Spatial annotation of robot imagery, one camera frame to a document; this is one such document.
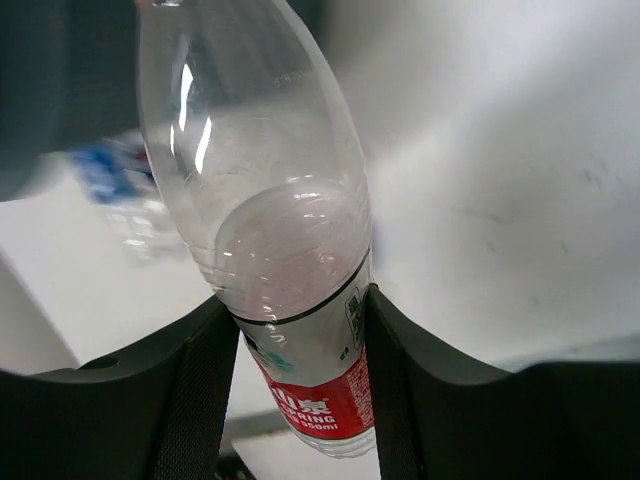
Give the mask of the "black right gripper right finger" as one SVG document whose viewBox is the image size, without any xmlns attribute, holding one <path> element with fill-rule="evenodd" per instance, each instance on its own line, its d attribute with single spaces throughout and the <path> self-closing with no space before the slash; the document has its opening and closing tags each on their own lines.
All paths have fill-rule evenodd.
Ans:
<svg viewBox="0 0 640 480">
<path fill-rule="evenodd" d="M 383 478 L 638 477 L 637 362 L 543 362 L 511 373 L 415 324 L 377 286 L 365 316 Z"/>
</svg>

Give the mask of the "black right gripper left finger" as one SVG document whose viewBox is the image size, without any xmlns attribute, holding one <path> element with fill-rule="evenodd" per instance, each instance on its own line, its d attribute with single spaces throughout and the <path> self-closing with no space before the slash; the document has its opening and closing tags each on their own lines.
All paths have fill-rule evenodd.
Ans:
<svg viewBox="0 0 640 480">
<path fill-rule="evenodd" d="M 214 478 L 238 336 L 212 297 L 78 369 L 2 372 L 2 478 Z"/>
</svg>

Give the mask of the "blue label bottle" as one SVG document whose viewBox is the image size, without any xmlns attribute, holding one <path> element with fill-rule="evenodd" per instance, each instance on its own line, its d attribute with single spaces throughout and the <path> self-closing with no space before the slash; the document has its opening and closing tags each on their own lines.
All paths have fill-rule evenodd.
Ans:
<svg viewBox="0 0 640 480">
<path fill-rule="evenodd" d="M 70 152 L 77 180 L 127 257 L 146 265 L 186 257 L 161 199 L 142 135 L 125 132 Z"/>
</svg>

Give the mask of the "red label water bottle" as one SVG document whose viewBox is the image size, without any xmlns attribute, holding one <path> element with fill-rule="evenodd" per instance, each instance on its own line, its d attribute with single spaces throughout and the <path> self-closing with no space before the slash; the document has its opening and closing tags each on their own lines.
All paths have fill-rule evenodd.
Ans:
<svg viewBox="0 0 640 480">
<path fill-rule="evenodd" d="M 308 446 L 375 445 L 371 213 L 339 84 L 285 1 L 141 1 L 139 111 L 160 195 Z"/>
</svg>

